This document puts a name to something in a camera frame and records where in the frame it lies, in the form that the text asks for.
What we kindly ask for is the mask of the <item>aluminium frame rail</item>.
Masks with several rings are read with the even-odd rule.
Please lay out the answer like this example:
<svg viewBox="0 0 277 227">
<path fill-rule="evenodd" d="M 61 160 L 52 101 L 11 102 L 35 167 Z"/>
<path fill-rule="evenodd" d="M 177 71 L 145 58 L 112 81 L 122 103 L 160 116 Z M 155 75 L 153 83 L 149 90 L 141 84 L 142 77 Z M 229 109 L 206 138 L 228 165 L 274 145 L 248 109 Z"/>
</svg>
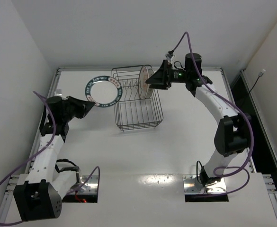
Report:
<svg viewBox="0 0 277 227">
<path fill-rule="evenodd" d="M 12 172 L 8 173 L 7 176 L 4 177 L 3 180 L 0 181 L 0 186 L 4 185 L 4 196 L 0 205 L 0 227 L 11 227 L 17 224 L 20 224 L 20 221 L 16 221 L 13 223 L 5 223 L 9 207 L 11 205 L 13 199 L 13 190 L 15 188 L 15 183 L 19 179 L 19 176 L 22 172 L 27 173 L 29 168 L 31 167 L 31 163 L 35 158 L 35 153 L 39 151 L 38 143 L 40 138 L 39 129 L 36 130 L 35 139 L 30 151 L 28 158 L 23 161 L 20 165 L 18 165 Z"/>
<path fill-rule="evenodd" d="M 241 84 L 242 98 L 236 98 L 240 108 L 251 116 L 251 125 L 254 133 L 254 149 L 252 159 L 257 172 L 262 173 L 268 188 L 268 194 L 277 217 L 277 156 L 269 142 L 264 125 L 251 97 L 250 90 L 244 78 L 243 71 L 240 72 L 235 86 Z"/>
</svg>

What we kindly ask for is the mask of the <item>orange sunburst plate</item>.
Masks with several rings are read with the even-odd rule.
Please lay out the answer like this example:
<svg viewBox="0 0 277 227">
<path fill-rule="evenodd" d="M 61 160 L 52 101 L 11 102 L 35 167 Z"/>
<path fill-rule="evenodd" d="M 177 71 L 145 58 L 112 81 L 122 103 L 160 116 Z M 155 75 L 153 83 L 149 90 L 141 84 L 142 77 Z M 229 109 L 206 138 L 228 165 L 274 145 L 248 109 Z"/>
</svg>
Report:
<svg viewBox="0 0 277 227">
<path fill-rule="evenodd" d="M 138 93 L 141 100 L 150 98 L 153 92 L 153 90 L 150 88 L 150 85 L 146 84 L 146 80 L 148 78 L 148 68 L 146 66 L 142 66 L 138 78 Z"/>
</svg>

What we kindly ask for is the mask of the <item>aluminium frame rail right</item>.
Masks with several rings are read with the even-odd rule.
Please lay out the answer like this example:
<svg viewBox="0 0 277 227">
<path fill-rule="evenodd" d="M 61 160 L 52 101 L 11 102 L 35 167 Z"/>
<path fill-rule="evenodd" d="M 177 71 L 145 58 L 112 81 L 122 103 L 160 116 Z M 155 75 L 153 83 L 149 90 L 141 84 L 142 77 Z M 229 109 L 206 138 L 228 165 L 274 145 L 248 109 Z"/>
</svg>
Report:
<svg viewBox="0 0 277 227">
<path fill-rule="evenodd" d="M 241 84 L 242 98 L 236 98 L 240 108 L 251 116 L 251 125 L 254 133 L 254 149 L 252 159 L 257 172 L 262 173 L 268 188 L 268 194 L 277 217 L 277 156 L 269 142 L 264 125 L 251 97 L 250 90 L 244 78 L 243 71 L 240 72 L 235 86 Z"/>
</svg>

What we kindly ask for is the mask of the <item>metal base plate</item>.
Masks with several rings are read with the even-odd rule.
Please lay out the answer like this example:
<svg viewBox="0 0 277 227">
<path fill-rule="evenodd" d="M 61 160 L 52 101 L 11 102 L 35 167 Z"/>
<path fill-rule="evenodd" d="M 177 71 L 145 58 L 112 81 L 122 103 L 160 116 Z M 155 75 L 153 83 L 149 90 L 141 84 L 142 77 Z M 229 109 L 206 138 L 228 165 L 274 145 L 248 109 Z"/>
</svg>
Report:
<svg viewBox="0 0 277 227">
<path fill-rule="evenodd" d="M 183 175 L 183 186 L 185 195 L 208 195 L 222 194 L 227 192 L 225 180 L 214 181 L 203 186 L 196 180 L 196 175 Z"/>
<path fill-rule="evenodd" d="M 88 175 L 80 176 L 79 182 L 72 186 L 68 194 L 75 194 L 75 189 L 77 189 L 78 195 L 97 195 L 98 194 L 98 179 L 97 175 L 92 175 L 89 180 L 78 189 L 78 187 L 83 184 L 88 178 Z"/>
</svg>

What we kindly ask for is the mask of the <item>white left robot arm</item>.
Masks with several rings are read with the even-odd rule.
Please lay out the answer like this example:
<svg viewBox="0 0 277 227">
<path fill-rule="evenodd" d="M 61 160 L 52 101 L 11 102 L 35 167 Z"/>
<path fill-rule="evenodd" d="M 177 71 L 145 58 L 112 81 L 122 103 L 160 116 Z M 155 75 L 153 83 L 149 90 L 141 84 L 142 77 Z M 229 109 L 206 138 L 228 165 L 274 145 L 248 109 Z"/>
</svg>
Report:
<svg viewBox="0 0 277 227">
<path fill-rule="evenodd" d="M 33 156 L 33 166 L 24 182 L 13 191 L 23 222 L 58 218 L 63 198 L 85 184 L 78 166 L 63 167 L 56 178 L 54 172 L 58 170 L 58 155 L 65 144 L 69 122 L 84 118 L 95 102 L 71 96 L 53 96 L 42 101 L 45 107 L 39 127 L 41 149 Z"/>
</svg>

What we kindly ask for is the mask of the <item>blue rimmed white plate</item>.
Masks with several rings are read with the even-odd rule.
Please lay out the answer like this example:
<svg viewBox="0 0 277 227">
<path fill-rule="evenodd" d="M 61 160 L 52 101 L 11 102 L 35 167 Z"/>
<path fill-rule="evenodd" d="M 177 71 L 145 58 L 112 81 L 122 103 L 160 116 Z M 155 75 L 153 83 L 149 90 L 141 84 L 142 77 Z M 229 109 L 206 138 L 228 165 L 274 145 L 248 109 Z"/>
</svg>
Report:
<svg viewBox="0 0 277 227">
<path fill-rule="evenodd" d="M 97 76 L 92 78 L 85 87 L 85 96 L 95 106 L 107 108 L 119 102 L 123 95 L 121 84 L 110 76 Z"/>
</svg>

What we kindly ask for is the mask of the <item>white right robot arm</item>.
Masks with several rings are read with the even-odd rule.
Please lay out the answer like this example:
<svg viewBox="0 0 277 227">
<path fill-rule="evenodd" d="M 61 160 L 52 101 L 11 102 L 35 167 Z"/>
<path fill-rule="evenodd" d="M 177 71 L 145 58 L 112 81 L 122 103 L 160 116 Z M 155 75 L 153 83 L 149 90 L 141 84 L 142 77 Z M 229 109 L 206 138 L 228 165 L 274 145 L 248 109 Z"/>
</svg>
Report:
<svg viewBox="0 0 277 227">
<path fill-rule="evenodd" d="M 173 83 L 184 83 L 193 97 L 199 100 L 217 122 L 214 136 L 215 151 L 202 166 L 198 181 L 202 186 L 225 177 L 230 162 L 245 149 L 254 146 L 250 116 L 218 94 L 212 80 L 202 75 L 202 57 L 198 53 L 185 56 L 185 67 L 177 69 L 165 59 L 160 68 L 147 80 L 150 88 L 167 90 Z"/>
</svg>

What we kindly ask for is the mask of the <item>aluminium frame rail left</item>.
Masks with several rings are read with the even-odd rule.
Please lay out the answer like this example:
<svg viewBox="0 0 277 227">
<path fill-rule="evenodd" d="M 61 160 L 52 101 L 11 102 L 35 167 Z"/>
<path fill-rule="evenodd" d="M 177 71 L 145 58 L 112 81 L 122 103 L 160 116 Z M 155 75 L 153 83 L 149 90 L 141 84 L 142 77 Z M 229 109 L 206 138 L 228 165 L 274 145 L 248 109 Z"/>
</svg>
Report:
<svg viewBox="0 0 277 227">
<path fill-rule="evenodd" d="M 31 163 L 35 158 L 35 153 L 39 151 L 38 143 L 40 138 L 39 129 L 36 130 L 35 139 L 30 151 L 28 158 L 23 161 L 20 165 L 18 165 L 12 172 L 8 173 L 7 176 L 4 177 L 3 180 L 0 181 L 0 186 L 4 185 L 4 196 L 0 205 L 0 227 L 11 227 L 17 224 L 20 224 L 20 221 L 16 221 L 13 223 L 5 223 L 9 207 L 11 205 L 13 199 L 13 190 L 15 188 L 15 183 L 19 179 L 19 176 L 22 172 L 27 173 L 29 168 L 31 167 Z"/>
</svg>

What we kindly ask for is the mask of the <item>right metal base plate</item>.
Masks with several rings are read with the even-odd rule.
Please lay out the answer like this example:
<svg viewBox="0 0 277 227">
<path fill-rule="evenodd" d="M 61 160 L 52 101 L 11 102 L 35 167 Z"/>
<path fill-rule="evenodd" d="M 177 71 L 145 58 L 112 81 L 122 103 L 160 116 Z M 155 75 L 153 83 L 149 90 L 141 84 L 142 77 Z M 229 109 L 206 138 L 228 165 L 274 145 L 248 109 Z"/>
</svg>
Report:
<svg viewBox="0 0 277 227">
<path fill-rule="evenodd" d="M 227 192 L 225 180 L 214 181 L 203 186 L 196 180 L 196 175 L 183 175 L 183 186 L 185 195 L 208 195 L 222 194 Z"/>
</svg>

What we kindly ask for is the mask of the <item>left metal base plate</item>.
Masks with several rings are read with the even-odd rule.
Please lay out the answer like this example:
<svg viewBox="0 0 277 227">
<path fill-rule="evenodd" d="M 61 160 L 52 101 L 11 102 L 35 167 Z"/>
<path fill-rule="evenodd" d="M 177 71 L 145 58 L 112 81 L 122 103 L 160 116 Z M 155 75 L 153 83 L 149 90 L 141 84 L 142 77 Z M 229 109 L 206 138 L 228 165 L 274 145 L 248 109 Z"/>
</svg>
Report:
<svg viewBox="0 0 277 227">
<path fill-rule="evenodd" d="M 78 187 L 83 184 L 88 178 L 88 175 L 80 176 L 79 182 L 72 186 L 68 194 L 75 194 L 75 189 L 77 189 L 78 195 L 97 195 L 98 194 L 98 179 L 97 175 L 92 175 L 89 180 L 78 189 Z"/>
</svg>

